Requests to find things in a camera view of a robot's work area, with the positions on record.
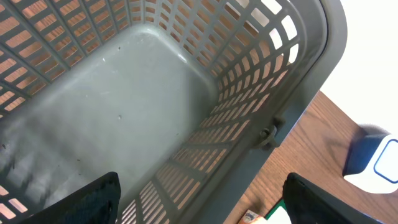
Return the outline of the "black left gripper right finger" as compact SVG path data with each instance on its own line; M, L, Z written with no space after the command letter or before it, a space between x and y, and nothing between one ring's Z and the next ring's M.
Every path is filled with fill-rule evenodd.
M295 172L288 174L282 198L292 223L377 224L380 221L362 213L329 194Z

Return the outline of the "grey plastic basket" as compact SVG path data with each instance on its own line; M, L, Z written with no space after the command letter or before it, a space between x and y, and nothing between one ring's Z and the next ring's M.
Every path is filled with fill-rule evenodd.
M223 223L346 40L340 1L1 1L1 222L115 172L115 223Z

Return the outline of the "green wipes package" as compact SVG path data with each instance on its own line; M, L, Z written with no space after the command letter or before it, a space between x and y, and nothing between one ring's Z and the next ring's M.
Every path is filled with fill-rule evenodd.
M267 224L291 224L283 199L280 199L265 216Z

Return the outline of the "white barcode scanner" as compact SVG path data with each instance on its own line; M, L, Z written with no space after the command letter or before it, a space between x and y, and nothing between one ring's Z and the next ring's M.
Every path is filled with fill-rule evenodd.
M343 178L371 194L397 190L397 136L367 135L351 146Z

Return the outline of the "orange small box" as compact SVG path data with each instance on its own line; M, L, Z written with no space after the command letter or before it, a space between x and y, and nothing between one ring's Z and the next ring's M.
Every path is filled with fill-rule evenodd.
M238 224L267 224L267 220L263 216L251 210L247 210L238 221Z

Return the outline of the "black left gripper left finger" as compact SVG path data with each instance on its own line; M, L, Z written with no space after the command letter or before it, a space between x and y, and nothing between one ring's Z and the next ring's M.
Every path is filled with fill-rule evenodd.
M22 224L110 224L118 215L121 186L116 172L108 172Z

